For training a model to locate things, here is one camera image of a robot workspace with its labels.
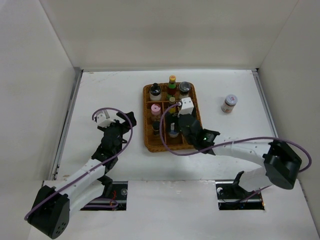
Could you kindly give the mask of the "clear lid powder jar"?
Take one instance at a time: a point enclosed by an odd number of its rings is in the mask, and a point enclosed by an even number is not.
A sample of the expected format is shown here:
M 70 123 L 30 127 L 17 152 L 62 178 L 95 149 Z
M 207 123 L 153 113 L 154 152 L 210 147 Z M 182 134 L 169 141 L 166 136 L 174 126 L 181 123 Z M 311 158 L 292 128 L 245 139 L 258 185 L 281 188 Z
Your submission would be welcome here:
M 179 90 L 179 99 L 188 98 L 190 95 L 191 84 L 187 81 L 183 81 L 178 86 Z

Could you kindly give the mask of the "pink cap spice jar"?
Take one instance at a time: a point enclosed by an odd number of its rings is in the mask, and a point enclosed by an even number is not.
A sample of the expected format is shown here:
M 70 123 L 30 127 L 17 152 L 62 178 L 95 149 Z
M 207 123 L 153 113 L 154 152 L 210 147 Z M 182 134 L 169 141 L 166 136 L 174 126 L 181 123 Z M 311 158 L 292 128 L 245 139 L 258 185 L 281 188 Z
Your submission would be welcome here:
M 152 122 L 159 122 L 162 116 L 161 106 L 157 103 L 151 105 L 151 117 Z

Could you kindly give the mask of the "black cap pepper shaker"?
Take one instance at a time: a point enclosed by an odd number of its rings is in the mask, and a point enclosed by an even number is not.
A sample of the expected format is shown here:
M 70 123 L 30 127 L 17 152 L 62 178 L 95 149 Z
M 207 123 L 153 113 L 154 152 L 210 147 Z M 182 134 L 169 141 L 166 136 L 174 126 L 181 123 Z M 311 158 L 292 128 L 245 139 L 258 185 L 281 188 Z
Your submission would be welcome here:
M 160 135 L 160 122 L 159 121 L 154 121 L 152 123 L 152 132 L 153 132 L 154 136 Z

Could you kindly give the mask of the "yellow oil bottle brown cap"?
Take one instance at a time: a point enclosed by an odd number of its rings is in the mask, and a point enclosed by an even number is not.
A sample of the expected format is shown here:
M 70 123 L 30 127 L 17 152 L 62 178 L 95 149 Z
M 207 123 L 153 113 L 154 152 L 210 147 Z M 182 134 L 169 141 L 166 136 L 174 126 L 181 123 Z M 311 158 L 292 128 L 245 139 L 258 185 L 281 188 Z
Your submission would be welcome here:
M 171 96 L 169 98 L 169 105 L 168 105 L 169 107 L 168 112 L 170 114 L 174 114 L 176 112 L 176 107 L 174 106 L 175 104 L 176 104 L 176 98 L 174 96 Z

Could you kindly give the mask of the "red sauce bottle yellow cap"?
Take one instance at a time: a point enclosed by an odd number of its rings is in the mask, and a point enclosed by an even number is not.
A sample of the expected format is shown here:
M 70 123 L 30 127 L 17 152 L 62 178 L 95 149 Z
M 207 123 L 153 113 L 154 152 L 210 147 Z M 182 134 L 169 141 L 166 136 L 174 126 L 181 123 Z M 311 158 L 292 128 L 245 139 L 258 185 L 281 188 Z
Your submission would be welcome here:
M 176 85 L 176 76 L 171 75 L 169 77 L 169 82 L 167 85 L 167 99 L 170 99 L 176 94 L 177 91 L 177 85 Z

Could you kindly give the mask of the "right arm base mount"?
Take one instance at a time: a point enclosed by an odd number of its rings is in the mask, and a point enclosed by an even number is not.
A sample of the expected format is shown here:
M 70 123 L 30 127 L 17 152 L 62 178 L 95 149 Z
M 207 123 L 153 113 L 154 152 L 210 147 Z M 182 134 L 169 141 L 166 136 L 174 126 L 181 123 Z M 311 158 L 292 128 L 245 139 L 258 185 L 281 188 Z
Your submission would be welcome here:
M 244 171 L 239 172 L 233 182 L 216 182 L 217 205 L 221 211 L 264 210 L 261 193 L 248 192 L 239 186 Z

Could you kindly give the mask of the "red label white lid jar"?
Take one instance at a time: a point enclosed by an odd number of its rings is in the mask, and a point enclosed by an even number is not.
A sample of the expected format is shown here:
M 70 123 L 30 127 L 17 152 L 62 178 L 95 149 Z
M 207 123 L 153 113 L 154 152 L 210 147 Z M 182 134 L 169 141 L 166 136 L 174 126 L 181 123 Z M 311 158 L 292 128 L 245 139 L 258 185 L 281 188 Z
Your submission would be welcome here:
M 238 98 L 234 94 L 229 94 L 225 97 L 221 110 L 224 113 L 231 113 L 237 102 Z

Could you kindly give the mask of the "black cap white powder bottle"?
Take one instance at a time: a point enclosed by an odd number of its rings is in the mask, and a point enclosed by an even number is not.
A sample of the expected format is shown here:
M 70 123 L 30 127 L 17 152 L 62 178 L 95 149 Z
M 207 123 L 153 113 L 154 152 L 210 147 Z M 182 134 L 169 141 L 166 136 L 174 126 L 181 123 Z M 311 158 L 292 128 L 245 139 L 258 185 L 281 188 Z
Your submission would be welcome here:
M 162 90 L 157 83 L 153 83 L 149 89 L 149 97 L 153 102 L 158 102 L 162 99 Z

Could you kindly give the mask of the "silver lid blue label jar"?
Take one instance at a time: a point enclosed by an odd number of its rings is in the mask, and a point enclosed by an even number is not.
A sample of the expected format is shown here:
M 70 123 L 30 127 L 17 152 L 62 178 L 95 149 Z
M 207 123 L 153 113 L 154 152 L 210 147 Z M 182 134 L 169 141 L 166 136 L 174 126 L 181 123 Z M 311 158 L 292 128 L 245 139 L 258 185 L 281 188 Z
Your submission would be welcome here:
M 171 130 L 169 133 L 168 133 L 169 137 L 170 138 L 177 138 L 179 136 L 179 132 L 176 131 L 176 130 Z

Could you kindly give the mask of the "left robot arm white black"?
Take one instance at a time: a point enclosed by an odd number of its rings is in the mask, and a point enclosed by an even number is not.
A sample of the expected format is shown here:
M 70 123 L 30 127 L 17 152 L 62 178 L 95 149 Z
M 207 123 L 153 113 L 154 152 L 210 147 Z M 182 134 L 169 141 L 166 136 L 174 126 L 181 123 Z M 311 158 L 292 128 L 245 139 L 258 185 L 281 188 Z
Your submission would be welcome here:
M 124 135 L 133 133 L 137 120 L 132 111 L 124 113 L 117 109 L 118 119 L 111 119 L 108 111 L 108 107 L 103 107 L 91 116 L 103 136 L 90 159 L 59 184 L 42 186 L 31 210 L 24 217 L 31 226 L 52 240 L 64 232 L 74 212 L 88 207 L 95 198 L 105 200 L 112 195 L 112 179 L 107 173 L 129 146 L 131 140 L 124 139 Z

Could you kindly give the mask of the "brown wicker divided basket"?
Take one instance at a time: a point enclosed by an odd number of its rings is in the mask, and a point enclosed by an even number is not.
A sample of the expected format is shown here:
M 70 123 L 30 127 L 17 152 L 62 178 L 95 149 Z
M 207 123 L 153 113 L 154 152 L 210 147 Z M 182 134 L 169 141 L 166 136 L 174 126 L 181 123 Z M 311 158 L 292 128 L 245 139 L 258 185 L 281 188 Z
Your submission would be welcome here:
M 152 101 L 150 98 L 150 89 L 153 85 L 148 84 L 143 87 L 143 134 L 144 134 L 144 145 L 152 153 L 165 152 L 160 135 L 154 133 L 153 122 L 158 121 L 159 117 L 152 115 L 152 105 L 157 104 L 160 106 L 160 113 L 162 114 L 169 106 L 170 101 L 167 99 L 167 83 L 159 83 L 157 86 L 161 88 L 161 97 L 159 100 Z M 175 108 L 175 113 L 170 111 L 166 113 L 162 123 L 162 137 L 166 145 L 174 151 L 177 150 L 188 150 L 194 147 L 188 144 L 187 140 L 179 132 L 178 129 L 178 111 L 179 107 Z

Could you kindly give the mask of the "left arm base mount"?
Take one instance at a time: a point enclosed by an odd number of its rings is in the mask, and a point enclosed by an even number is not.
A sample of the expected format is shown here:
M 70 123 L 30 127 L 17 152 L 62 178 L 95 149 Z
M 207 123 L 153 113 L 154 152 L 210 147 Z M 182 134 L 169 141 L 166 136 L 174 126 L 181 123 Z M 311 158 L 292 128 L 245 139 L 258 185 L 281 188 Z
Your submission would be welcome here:
M 82 211 L 125 211 L 129 183 L 127 181 L 113 181 L 104 176 L 98 179 L 104 186 L 101 196 L 85 205 Z

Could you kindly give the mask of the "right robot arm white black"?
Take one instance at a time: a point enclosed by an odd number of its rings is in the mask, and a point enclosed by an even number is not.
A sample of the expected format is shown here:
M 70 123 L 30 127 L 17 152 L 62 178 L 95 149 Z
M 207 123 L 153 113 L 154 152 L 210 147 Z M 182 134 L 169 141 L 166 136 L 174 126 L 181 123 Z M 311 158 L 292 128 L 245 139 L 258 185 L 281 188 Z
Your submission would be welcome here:
M 240 171 L 232 192 L 238 198 L 249 192 L 275 185 L 281 189 L 294 188 L 302 160 L 283 140 L 274 137 L 235 140 L 208 130 L 191 114 L 177 116 L 178 129 L 197 153 L 227 156 L 245 160 L 259 167 L 251 171 Z

